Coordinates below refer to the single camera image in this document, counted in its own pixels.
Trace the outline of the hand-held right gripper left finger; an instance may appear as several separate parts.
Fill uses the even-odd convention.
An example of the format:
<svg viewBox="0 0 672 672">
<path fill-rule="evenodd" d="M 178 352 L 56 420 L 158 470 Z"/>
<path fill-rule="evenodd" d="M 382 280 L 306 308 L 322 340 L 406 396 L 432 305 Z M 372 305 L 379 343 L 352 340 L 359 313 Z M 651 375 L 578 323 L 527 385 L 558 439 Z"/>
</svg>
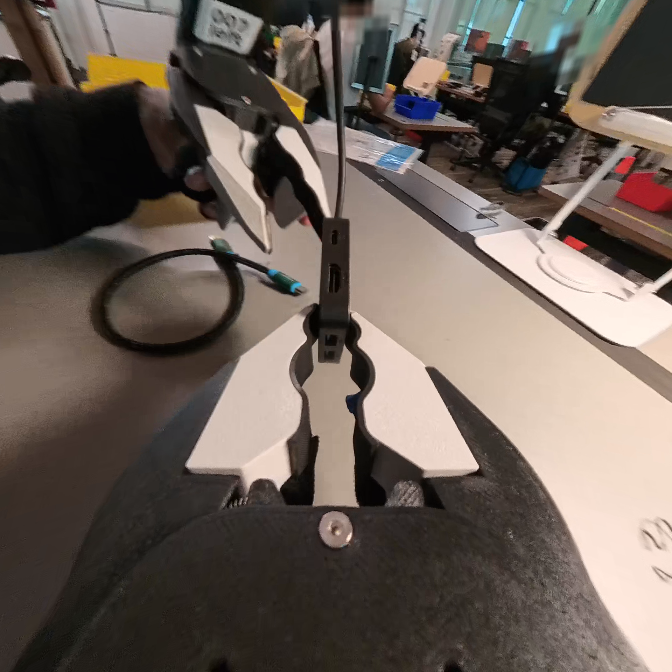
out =
<svg viewBox="0 0 672 672">
<path fill-rule="evenodd" d="M 195 475 L 236 476 L 281 489 L 309 462 L 305 382 L 314 370 L 310 317 L 293 315 L 236 362 L 185 468 Z"/>
</svg>

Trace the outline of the person's left hand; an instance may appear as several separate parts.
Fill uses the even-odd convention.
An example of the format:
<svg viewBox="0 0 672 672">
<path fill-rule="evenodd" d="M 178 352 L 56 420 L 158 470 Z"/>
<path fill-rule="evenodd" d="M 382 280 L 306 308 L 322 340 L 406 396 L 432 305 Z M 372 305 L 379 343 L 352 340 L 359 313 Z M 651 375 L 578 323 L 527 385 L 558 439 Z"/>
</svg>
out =
<svg viewBox="0 0 672 672">
<path fill-rule="evenodd" d="M 189 192 L 205 193 L 211 187 L 201 164 L 186 164 L 191 142 L 173 115 L 169 92 L 136 82 L 139 120 L 155 162 L 171 179 L 180 179 Z"/>
</svg>

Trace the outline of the yellow plastic bin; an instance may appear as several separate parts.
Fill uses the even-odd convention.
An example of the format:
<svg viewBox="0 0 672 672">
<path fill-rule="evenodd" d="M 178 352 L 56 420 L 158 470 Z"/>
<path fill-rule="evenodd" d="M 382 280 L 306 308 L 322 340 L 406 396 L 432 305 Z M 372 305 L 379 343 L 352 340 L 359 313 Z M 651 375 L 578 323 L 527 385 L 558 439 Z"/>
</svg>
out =
<svg viewBox="0 0 672 672">
<path fill-rule="evenodd" d="M 99 55 L 89 55 L 88 64 L 89 79 L 83 84 L 83 90 L 87 92 L 141 82 L 147 86 L 158 85 L 152 92 L 157 93 L 159 98 L 167 93 L 165 65 Z M 210 189 L 192 147 L 181 148 L 175 177 L 175 184 L 162 196 L 153 194 L 132 199 L 121 194 L 113 197 L 108 204 L 99 207 L 99 216 L 82 220 L 77 234 L 128 220 L 139 226 L 153 227 L 195 223 L 200 217 L 215 218 L 214 191 Z"/>
</svg>

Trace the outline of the person's left forearm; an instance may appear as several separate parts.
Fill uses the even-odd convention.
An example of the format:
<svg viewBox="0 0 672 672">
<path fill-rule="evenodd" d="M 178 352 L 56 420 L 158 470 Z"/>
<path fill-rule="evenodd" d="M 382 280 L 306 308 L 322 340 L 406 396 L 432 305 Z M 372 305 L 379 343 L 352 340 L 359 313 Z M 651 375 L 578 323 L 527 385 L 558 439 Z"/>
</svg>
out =
<svg viewBox="0 0 672 672">
<path fill-rule="evenodd" d="M 162 196 L 175 184 L 148 146 L 133 85 L 1 103 L 3 256 L 65 243 L 113 197 Z"/>
</svg>

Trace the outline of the red plastic bin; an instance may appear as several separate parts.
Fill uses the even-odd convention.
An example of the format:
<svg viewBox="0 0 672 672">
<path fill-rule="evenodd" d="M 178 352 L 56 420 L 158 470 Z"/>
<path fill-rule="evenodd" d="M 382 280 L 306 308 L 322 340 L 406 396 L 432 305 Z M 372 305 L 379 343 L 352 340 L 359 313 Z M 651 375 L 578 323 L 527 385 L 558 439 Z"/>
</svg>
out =
<svg viewBox="0 0 672 672">
<path fill-rule="evenodd" d="M 657 173 L 632 173 L 622 182 L 616 198 L 647 212 L 664 214 L 671 212 L 671 181 L 661 182 Z"/>
</svg>

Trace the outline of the blue waste bin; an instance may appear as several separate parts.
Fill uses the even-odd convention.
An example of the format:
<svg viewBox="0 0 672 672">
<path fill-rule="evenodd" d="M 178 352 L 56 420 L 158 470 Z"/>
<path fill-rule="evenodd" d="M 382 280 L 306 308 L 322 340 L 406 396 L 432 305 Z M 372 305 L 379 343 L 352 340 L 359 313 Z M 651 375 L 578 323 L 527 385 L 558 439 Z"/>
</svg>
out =
<svg viewBox="0 0 672 672">
<path fill-rule="evenodd" d="M 548 171 L 551 161 L 529 160 L 525 157 L 514 159 L 503 174 L 501 188 L 510 194 L 520 195 L 537 191 Z"/>
</svg>

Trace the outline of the grey flat panel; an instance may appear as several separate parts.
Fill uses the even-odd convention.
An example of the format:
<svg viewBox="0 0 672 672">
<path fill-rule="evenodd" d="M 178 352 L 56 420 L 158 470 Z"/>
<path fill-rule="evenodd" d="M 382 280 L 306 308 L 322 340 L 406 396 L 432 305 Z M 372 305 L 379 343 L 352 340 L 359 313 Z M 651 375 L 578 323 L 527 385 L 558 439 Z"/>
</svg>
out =
<svg viewBox="0 0 672 672">
<path fill-rule="evenodd" d="M 477 218 L 479 208 L 490 203 L 427 164 L 415 162 L 405 173 L 376 168 L 385 180 L 458 232 L 478 232 L 498 227 L 506 211 L 492 219 Z"/>
</svg>

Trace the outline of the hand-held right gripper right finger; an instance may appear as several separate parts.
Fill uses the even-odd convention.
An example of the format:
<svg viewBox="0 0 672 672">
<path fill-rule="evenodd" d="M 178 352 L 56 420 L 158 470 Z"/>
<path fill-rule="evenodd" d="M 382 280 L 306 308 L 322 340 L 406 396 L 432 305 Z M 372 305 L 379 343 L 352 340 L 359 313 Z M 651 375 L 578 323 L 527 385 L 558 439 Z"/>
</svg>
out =
<svg viewBox="0 0 672 672">
<path fill-rule="evenodd" d="M 359 313 L 347 336 L 356 494 L 475 474 L 478 463 L 424 363 Z"/>
</svg>

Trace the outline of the black usb hub with cable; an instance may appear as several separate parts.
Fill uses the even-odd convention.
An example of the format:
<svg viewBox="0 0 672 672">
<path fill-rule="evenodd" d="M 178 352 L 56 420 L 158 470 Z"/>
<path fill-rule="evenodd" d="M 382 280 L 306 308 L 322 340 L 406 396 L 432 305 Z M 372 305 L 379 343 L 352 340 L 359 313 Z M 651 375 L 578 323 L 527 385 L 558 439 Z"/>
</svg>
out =
<svg viewBox="0 0 672 672">
<path fill-rule="evenodd" d="M 318 361 L 338 364 L 349 329 L 349 221 L 343 217 L 347 154 L 343 105 L 340 3 L 329 1 L 332 68 L 335 94 L 338 180 L 334 216 L 325 218 L 322 230 L 321 284 L 318 304 Z"/>
</svg>

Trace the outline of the clear plastic bag with papers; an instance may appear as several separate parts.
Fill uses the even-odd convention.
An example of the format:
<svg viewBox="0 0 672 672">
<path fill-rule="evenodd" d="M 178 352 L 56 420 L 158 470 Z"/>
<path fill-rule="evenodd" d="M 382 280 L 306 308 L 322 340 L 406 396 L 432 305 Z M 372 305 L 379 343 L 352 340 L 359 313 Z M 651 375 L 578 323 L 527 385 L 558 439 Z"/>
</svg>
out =
<svg viewBox="0 0 672 672">
<path fill-rule="evenodd" d="M 318 152 L 338 156 L 337 125 L 318 119 L 304 126 Z M 370 132 L 345 129 L 345 155 L 350 161 L 403 174 L 419 160 L 421 150 L 376 136 Z"/>
</svg>

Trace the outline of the white stand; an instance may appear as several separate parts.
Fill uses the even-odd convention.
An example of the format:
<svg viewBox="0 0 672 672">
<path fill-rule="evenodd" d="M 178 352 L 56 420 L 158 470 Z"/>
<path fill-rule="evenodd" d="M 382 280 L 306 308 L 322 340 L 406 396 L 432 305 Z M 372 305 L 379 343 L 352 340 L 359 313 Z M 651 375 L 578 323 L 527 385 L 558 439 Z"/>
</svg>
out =
<svg viewBox="0 0 672 672">
<path fill-rule="evenodd" d="M 476 246 L 602 339 L 637 348 L 671 327 L 671 306 L 657 297 L 671 281 L 671 271 L 636 285 L 567 246 L 557 232 L 634 147 L 670 153 L 671 121 L 611 106 L 598 112 L 594 122 L 597 132 L 619 144 L 551 221 L 541 231 L 525 228 L 477 237 Z"/>
</svg>

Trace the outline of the wood-framed black board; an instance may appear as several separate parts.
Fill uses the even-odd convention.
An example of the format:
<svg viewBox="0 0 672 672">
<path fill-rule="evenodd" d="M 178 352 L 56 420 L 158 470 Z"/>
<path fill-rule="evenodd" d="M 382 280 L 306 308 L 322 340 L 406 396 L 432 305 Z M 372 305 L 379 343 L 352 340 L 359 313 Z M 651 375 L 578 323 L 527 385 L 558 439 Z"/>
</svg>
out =
<svg viewBox="0 0 672 672">
<path fill-rule="evenodd" d="M 631 1 L 567 103 L 580 128 L 671 154 L 671 2 Z"/>
</svg>

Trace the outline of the beige jacket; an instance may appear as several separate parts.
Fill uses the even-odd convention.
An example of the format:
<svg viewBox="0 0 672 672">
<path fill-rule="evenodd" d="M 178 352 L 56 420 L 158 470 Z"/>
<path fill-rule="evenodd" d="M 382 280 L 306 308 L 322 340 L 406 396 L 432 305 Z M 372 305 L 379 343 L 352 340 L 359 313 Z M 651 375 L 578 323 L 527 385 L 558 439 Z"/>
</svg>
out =
<svg viewBox="0 0 672 672">
<path fill-rule="evenodd" d="M 297 25 L 283 27 L 275 68 L 276 81 L 308 101 L 321 86 L 319 72 L 313 35 Z"/>
</svg>

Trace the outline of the computer monitor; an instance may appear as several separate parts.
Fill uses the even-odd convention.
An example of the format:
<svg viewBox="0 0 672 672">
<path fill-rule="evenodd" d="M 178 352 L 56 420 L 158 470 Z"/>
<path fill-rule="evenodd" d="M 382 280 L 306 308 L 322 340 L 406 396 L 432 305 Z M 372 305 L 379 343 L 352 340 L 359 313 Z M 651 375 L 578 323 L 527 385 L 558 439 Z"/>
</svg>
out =
<svg viewBox="0 0 672 672">
<path fill-rule="evenodd" d="M 350 86 L 359 91 L 382 95 L 395 46 L 395 27 L 370 27 L 364 30 L 356 47 L 350 75 Z"/>
</svg>

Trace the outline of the wooden work table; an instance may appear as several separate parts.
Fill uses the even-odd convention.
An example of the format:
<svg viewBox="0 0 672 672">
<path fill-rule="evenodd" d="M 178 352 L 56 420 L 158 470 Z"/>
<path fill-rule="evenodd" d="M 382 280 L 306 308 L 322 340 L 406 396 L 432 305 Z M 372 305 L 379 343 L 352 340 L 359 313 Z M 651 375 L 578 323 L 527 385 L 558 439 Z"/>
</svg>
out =
<svg viewBox="0 0 672 672">
<path fill-rule="evenodd" d="M 653 213 L 617 197 L 620 183 L 600 182 L 575 206 L 556 232 L 558 240 L 583 243 L 634 268 L 642 259 L 671 262 L 671 214 Z"/>
<path fill-rule="evenodd" d="M 473 136 L 478 129 L 458 119 L 437 113 L 432 120 L 411 120 L 394 111 L 393 104 L 389 104 L 383 112 L 371 110 L 374 118 L 391 126 L 401 133 L 414 132 L 419 136 L 421 155 L 419 161 L 426 164 L 432 146 L 446 140 L 449 135 Z"/>
</svg>

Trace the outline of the blue plastic bin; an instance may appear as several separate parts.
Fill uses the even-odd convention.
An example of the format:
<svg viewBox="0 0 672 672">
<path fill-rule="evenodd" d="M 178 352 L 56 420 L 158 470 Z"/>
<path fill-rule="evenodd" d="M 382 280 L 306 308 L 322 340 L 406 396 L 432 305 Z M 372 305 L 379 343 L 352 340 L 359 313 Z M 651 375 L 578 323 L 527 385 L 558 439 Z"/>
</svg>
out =
<svg viewBox="0 0 672 672">
<path fill-rule="evenodd" d="M 441 102 L 428 97 L 398 95 L 394 98 L 394 111 L 406 120 L 431 122 L 441 111 Z"/>
</svg>

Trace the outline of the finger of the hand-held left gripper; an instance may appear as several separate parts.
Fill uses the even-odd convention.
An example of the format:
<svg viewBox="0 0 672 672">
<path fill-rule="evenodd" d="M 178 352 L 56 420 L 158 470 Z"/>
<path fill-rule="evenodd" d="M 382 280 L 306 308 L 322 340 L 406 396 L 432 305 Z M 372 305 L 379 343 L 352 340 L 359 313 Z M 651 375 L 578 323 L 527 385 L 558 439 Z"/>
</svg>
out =
<svg viewBox="0 0 672 672">
<path fill-rule="evenodd" d="M 265 254 L 272 252 L 272 231 L 254 171 L 259 137 L 241 129 L 212 107 L 196 105 L 206 141 L 206 173 L 224 208 Z"/>
<path fill-rule="evenodd" d="M 322 229 L 331 218 L 321 168 L 298 130 L 279 126 L 273 133 L 273 163 L 281 180 L 287 180 L 292 197 L 313 229 Z"/>
</svg>

